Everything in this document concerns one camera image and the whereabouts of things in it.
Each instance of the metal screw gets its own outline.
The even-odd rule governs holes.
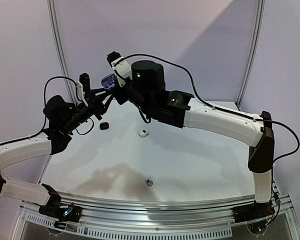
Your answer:
[[[147,180],[147,181],[145,181],[145,183],[149,186],[149,187],[152,187],[153,186],[153,184],[154,184],[154,182],[153,181],[151,181],[151,180]]]

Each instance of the blue object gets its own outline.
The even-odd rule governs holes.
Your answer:
[[[101,80],[101,85],[106,91],[110,91],[111,89],[115,88],[117,82],[117,77],[114,73],[111,73]]]

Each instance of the white backdrop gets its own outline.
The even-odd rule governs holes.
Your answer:
[[[257,0],[55,2],[72,78],[87,72],[92,86],[100,86],[100,80],[112,72],[107,54],[146,53],[188,68],[203,98],[236,100],[248,60]],[[164,67],[167,90],[192,93],[185,72]]]
[[[266,1],[253,68],[242,110],[269,111],[300,138],[300,0]],[[296,147],[286,129],[274,126],[275,156]],[[277,161],[274,176],[289,193],[300,221],[300,150]]]
[[[0,141],[34,134],[44,123],[43,89],[60,75],[60,65],[46,0],[0,0]],[[63,80],[55,80],[47,95],[68,99]],[[4,170],[8,175],[35,183],[47,161],[38,157]],[[0,240],[14,229],[19,200],[0,198]]]

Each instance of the curved white arm segment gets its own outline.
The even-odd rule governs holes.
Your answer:
[[[272,171],[253,173],[254,195],[257,203],[268,203],[271,199]]]
[[[185,112],[183,123],[187,128],[203,129],[228,136],[244,142],[250,147],[255,147],[263,135],[261,128],[263,128],[264,124],[261,121],[254,121],[243,116],[214,110],[204,105],[197,98],[191,98],[188,105],[191,108]],[[255,119],[262,119],[258,114],[245,113],[223,106],[218,107],[245,114]]]
[[[39,205],[46,205],[50,198],[50,194],[44,186],[13,179],[6,175],[2,175],[2,178],[6,183],[2,186],[0,197],[19,199]]]
[[[51,154],[51,141],[45,133],[0,146],[0,171],[12,164]]]

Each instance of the vented metal plate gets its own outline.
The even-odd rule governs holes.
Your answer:
[[[54,227],[55,221],[53,219],[29,212],[26,214],[26,220],[56,231],[100,240],[214,240],[232,237],[231,227],[192,233],[126,233],[101,230],[91,226],[74,226],[72,223],[68,223],[71,230],[67,230],[68,227],[65,230],[60,230]]]

